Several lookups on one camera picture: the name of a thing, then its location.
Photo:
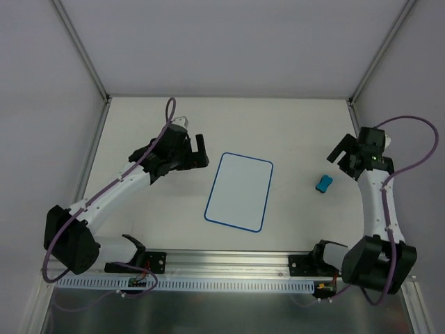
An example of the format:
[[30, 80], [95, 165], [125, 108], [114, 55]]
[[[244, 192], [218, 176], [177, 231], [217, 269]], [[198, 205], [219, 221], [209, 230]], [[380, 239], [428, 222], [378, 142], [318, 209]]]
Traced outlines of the blue whiteboard eraser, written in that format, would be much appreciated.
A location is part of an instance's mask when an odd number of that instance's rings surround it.
[[321, 193], [326, 193], [330, 185], [333, 183], [333, 178], [329, 175], [323, 175], [316, 184], [315, 189]]

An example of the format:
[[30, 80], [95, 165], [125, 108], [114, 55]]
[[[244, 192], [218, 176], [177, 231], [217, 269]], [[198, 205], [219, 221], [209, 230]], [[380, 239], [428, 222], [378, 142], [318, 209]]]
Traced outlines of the blue framed whiteboard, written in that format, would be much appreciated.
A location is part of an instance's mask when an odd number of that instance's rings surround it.
[[264, 224], [274, 165], [271, 161], [225, 152], [221, 155], [204, 219], [258, 233]]

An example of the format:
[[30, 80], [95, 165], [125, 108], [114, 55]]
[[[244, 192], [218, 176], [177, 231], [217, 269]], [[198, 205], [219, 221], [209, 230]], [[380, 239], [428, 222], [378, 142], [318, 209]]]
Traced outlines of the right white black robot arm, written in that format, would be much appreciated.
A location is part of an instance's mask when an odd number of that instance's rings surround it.
[[387, 137], [381, 129], [361, 127], [357, 137], [344, 136], [328, 155], [356, 181], [362, 199], [364, 234], [351, 248], [319, 241], [311, 252], [311, 269], [320, 276], [341, 273], [343, 281], [363, 290], [395, 294], [417, 260], [407, 245], [396, 215], [394, 163], [384, 155]]

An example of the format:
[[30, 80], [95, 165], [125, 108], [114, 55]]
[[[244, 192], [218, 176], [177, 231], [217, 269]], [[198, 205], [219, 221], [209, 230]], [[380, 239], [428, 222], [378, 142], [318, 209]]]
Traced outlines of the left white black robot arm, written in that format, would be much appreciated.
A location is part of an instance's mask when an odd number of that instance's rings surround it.
[[92, 198], [68, 208], [52, 207], [46, 218], [44, 249], [61, 262], [67, 273], [82, 274], [95, 262], [107, 273], [137, 272], [150, 261], [146, 247], [135, 237], [98, 240], [95, 234], [114, 209], [135, 192], [171, 171], [206, 168], [209, 158], [204, 137], [195, 137], [193, 151], [188, 130], [169, 124], [148, 145], [135, 150], [113, 181]]

